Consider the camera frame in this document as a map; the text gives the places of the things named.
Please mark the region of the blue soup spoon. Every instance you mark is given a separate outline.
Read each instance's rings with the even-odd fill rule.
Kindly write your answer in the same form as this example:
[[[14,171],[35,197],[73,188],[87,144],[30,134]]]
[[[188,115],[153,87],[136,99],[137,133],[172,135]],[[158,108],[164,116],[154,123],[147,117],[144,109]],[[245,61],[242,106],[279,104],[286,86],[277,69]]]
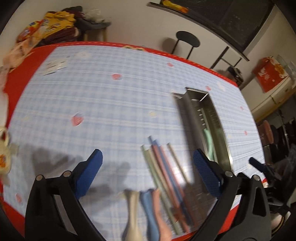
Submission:
[[[140,192],[140,202],[147,218],[147,240],[159,241],[159,228],[154,214],[150,190]]]

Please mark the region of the red cloth on refrigerator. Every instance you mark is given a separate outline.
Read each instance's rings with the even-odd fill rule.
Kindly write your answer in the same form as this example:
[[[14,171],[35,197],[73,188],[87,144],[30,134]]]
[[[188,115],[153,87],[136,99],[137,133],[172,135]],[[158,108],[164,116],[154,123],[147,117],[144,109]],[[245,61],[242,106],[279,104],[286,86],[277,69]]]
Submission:
[[[269,92],[288,77],[288,73],[273,56],[262,58],[252,73],[264,92]]]

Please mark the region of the pink chopstick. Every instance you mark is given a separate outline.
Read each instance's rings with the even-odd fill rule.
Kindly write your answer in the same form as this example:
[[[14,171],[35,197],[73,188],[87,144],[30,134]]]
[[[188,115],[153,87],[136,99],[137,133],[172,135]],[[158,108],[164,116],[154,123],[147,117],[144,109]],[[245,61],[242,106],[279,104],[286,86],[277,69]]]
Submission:
[[[198,223],[197,223],[197,220],[194,216],[194,211],[191,209],[191,206],[189,205],[189,202],[184,194],[184,191],[183,191],[182,187],[180,186],[179,181],[175,176],[175,173],[173,172],[173,169],[170,165],[170,162],[167,158],[167,155],[165,153],[163,146],[159,146],[159,149],[161,151],[162,157],[165,160],[166,170],[167,170],[169,177],[171,179],[174,191],[176,193],[176,197],[177,197],[180,207],[185,215],[185,218],[188,220],[188,222],[192,226],[197,226]]]
[[[173,181],[168,173],[167,166],[166,166],[166,160],[161,152],[161,148],[158,147],[156,144],[152,144],[152,150],[153,150],[156,160],[158,162],[158,167],[162,173],[162,176],[165,179],[165,190],[166,190],[167,195],[174,207],[176,219],[179,221],[179,223],[182,227],[182,230],[185,233],[188,233],[190,231],[190,229],[189,229],[189,226],[186,223],[186,219],[182,213],[179,200],[178,200],[177,195],[174,190]]]

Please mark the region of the wooden stool with bags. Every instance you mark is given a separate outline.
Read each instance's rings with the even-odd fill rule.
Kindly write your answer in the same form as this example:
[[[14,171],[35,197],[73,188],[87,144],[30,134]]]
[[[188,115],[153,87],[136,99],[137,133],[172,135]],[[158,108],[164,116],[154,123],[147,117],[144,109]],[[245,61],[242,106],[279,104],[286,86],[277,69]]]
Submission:
[[[81,16],[76,20],[76,26],[80,30],[83,40],[88,41],[87,32],[99,31],[102,33],[102,41],[107,42],[107,28],[111,26],[111,21],[104,18],[99,9],[82,12]]]

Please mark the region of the beige soup spoon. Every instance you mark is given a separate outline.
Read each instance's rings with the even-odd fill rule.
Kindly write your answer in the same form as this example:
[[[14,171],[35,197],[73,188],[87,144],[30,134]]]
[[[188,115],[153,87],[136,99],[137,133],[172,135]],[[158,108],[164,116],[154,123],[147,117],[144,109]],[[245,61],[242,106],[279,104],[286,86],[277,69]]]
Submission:
[[[123,240],[144,240],[142,231],[138,226],[138,204],[139,192],[131,189],[124,190],[127,202],[128,218],[125,230],[123,232]]]

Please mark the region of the green soup spoon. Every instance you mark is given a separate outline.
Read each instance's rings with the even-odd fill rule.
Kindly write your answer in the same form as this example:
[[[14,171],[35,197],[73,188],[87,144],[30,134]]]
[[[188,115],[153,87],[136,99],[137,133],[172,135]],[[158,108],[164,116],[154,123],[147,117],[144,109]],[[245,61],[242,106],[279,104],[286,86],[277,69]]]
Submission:
[[[207,151],[208,151],[208,158],[210,161],[215,161],[214,159],[214,144],[211,137],[211,134],[208,129],[204,129],[204,134],[207,141]]]

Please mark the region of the steel perforated utensil tray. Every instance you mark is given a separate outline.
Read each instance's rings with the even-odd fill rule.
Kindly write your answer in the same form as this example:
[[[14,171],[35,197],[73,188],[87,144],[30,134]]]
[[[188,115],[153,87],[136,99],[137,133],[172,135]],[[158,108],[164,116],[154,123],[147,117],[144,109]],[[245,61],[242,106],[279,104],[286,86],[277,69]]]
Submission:
[[[221,121],[209,92],[185,88],[184,93],[173,92],[172,96],[189,133],[189,145],[201,149],[208,158],[204,129],[208,129],[214,144],[214,159],[224,171],[233,171],[233,159],[226,141]]]

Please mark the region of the yellow snack bags pile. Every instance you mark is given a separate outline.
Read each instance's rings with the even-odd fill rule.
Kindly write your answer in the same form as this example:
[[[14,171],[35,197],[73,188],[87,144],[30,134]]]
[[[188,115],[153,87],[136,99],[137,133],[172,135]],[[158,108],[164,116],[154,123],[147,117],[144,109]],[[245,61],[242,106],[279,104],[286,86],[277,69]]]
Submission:
[[[74,14],[67,11],[49,11],[40,21],[31,22],[17,36],[16,42],[22,42],[37,34],[41,40],[61,30],[74,27]]]

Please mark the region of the black round stool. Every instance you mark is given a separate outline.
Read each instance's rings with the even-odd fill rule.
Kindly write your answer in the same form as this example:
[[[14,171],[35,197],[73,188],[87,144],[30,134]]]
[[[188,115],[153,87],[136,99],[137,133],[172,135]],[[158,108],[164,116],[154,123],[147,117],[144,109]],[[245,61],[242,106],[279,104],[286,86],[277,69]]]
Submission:
[[[193,49],[198,48],[201,45],[200,40],[195,35],[193,35],[192,33],[187,32],[187,31],[178,31],[178,32],[176,32],[176,38],[177,38],[177,42],[175,43],[171,54],[174,54],[174,52],[176,50],[176,47],[177,47],[177,45],[178,45],[178,43],[180,41],[184,42],[184,43],[187,43],[188,45],[191,46],[189,54],[188,54],[188,56],[186,58],[187,60],[189,59]]]

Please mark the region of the yellow snack packet on sill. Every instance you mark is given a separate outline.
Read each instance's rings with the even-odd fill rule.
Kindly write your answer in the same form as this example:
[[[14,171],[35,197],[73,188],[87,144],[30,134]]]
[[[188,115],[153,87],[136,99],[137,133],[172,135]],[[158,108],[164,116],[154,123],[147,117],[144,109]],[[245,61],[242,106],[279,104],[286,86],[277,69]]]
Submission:
[[[181,6],[181,5],[178,5],[178,4],[175,4],[169,0],[161,0],[161,3],[162,5],[170,8],[170,9],[173,9],[175,11],[179,11],[181,13],[184,13],[184,14],[187,14],[189,12],[189,9],[184,7],[184,6]]]

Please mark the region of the white paper label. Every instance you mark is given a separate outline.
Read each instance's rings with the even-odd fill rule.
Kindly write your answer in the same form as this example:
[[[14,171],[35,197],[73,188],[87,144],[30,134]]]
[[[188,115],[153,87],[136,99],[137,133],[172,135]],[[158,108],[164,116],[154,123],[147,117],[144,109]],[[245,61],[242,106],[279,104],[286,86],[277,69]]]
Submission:
[[[52,74],[58,70],[67,67],[68,60],[67,59],[58,59],[51,61],[46,64],[45,68],[42,71],[42,75]]]

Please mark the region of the cream refrigerator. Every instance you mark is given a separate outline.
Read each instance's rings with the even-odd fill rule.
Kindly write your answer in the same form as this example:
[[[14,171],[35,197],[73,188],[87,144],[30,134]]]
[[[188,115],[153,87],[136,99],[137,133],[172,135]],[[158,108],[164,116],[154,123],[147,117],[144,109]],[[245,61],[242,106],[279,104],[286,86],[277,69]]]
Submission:
[[[251,105],[250,110],[256,122],[263,120],[295,92],[295,64],[292,61],[285,61],[280,55],[274,58],[283,66],[288,73],[288,77],[269,92],[264,92],[259,81],[254,76],[259,90],[256,91],[255,97],[252,98],[255,103]]]

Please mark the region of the brown trash bin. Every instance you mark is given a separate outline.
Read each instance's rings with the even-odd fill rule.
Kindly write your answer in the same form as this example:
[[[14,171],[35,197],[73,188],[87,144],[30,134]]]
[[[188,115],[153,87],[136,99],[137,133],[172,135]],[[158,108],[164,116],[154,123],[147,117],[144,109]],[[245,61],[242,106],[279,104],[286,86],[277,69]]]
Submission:
[[[268,121],[264,120],[258,126],[258,132],[263,147],[274,143],[273,132]]]

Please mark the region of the cream cartoon mug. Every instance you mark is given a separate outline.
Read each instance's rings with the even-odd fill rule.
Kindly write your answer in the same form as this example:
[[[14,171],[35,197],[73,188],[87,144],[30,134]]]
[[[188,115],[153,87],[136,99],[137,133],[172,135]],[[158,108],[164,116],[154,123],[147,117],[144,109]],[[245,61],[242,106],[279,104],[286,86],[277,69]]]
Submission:
[[[1,175],[7,175],[11,170],[10,136],[6,127],[1,126]]]

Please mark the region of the pink soup spoon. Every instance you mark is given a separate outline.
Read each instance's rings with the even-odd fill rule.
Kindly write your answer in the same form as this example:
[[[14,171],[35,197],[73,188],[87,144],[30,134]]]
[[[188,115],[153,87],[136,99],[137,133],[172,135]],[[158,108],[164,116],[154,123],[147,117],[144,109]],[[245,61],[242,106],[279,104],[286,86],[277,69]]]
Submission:
[[[152,204],[154,208],[154,215],[156,218],[158,230],[159,230],[159,240],[160,241],[171,241],[171,229],[164,221],[161,214],[161,201],[160,201],[161,192],[159,189],[156,189],[152,192]]]

